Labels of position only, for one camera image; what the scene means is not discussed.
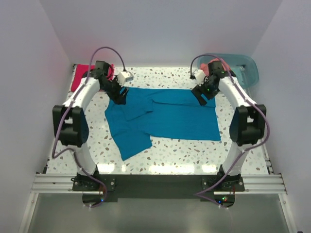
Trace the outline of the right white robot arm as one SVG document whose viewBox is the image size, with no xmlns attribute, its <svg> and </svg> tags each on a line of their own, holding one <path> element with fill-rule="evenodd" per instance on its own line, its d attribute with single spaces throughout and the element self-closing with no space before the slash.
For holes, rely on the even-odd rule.
<svg viewBox="0 0 311 233">
<path fill-rule="evenodd" d="M 258 141 L 264 137 L 266 107 L 257 104 L 247 95 L 234 72 L 222 61 L 212 61 L 207 67 L 208 74 L 201 69 L 190 72 L 191 79 L 197 83 L 191 90 L 192 94 L 204 106 L 208 100 L 222 92 L 234 110 L 229 127 L 231 147 L 219 169 L 217 182 L 211 186 L 227 191 L 239 182 L 247 154 L 258 147 Z"/>
</svg>

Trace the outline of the blue t shirt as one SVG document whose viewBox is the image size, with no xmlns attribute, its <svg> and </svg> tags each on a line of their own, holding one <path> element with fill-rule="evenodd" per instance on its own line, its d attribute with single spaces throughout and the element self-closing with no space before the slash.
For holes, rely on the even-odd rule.
<svg viewBox="0 0 311 233">
<path fill-rule="evenodd" d="M 112 100 L 105 111 L 111 136 L 123 161 L 152 146 L 151 137 L 221 139 L 216 101 L 203 106 L 189 89 L 129 88 L 125 105 Z"/>
</svg>

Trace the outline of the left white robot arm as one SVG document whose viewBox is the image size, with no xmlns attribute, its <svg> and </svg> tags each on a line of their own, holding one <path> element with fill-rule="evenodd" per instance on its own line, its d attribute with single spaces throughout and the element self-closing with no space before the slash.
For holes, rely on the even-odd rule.
<svg viewBox="0 0 311 233">
<path fill-rule="evenodd" d="M 61 105 L 52 109 L 55 141 L 52 148 L 52 158 L 60 156 L 56 153 L 57 143 L 60 142 L 65 149 L 71 152 L 77 166 L 77 175 L 85 176 L 84 186 L 89 190 L 100 187 L 101 179 L 96 176 L 97 165 L 93 161 L 87 145 L 89 128 L 85 111 L 92 98 L 99 91 L 104 91 L 115 104 L 125 105 L 129 91 L 126 82 L 132 81 L 133 74 L 123 70 L 117 75 L 113 73 L 112 66 L 104 61 L 97 61 L 95 67 L 89 67 L 86 77 L 81 79 L 72 96 Z"/>
</svg>

